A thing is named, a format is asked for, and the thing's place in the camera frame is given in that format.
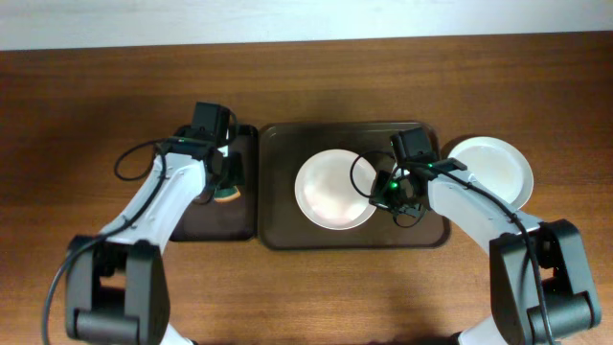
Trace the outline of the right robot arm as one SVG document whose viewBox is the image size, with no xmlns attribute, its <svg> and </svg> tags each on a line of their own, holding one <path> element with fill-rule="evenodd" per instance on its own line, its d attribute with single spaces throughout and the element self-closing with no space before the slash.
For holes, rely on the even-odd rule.
<svg viewBox="0 0 613 345">
<path fill-rule="evenodd" d="M 396 165 L 377 174 L 369 202 L 394 217 L 434 212 L 488 255 L 491 315 L 453 344 L 557 344 L 596 328 L 602 307 L 578 228 L 511 206 L 455 158 L 440 159 L 418 127 L 390 138 Z"/>
</svg>

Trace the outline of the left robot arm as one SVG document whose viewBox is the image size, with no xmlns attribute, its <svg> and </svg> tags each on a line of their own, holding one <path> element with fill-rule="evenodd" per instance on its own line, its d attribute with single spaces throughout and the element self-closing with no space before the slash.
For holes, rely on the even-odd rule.
<svg viewBox="0 0 613 345">
<path fill-rule="evenodd" d="M 228 107 L 197 103 L 190 124 L 153 149 L 143 185 L 95 236 L 79 235 L 57 272 L 66 280 L 67 335 L 90 344 L 188 344 L 170 324 L 163 252 L 184 212 L 242 180 L 225 152 L 239 124 Z"/>
</svg>

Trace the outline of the pale green plate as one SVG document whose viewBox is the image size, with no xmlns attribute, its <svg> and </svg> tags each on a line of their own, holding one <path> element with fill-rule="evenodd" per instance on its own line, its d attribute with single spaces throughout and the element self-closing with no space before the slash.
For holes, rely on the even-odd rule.
<svg viewBox="0 0 613 345">
<path fill-rule="evenodd" d="M 465 139 L 451 149 L 448 157 L 467 165 L 482 185 L 517 209 L 532 196 L 534 174 L 530 163 L 517 148 L 501 139 Z"/>
</svg>

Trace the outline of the green and orange sponge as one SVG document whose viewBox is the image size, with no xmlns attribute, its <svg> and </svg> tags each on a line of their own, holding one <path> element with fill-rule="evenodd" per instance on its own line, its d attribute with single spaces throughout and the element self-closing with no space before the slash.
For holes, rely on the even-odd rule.
<svg viewBox="0 0 613 345">
<path fill-rule="evenodd" d="M 214 201 L 217 203 L 232 202 L 240 197 L 240 190 L 234 186 L 231 188 L 218 189 L 214 193 Z"/>
</svg>

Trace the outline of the white plate with red stain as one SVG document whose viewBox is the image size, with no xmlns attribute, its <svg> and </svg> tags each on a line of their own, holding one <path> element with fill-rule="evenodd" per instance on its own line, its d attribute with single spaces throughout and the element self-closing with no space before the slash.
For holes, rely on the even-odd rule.
<svg viewBox="0 0 613 345">
<path fill-rule="evenodd" d="M 351 183 L 366 194 L 375 181 L 375 168 L 358 154 L 345 149 L 328 149 L 312 155 L 299 169 L 294 194 L 302 213 L 314 224 L 344 231 L 365 223 L 375 207 Z"/>
</svg>

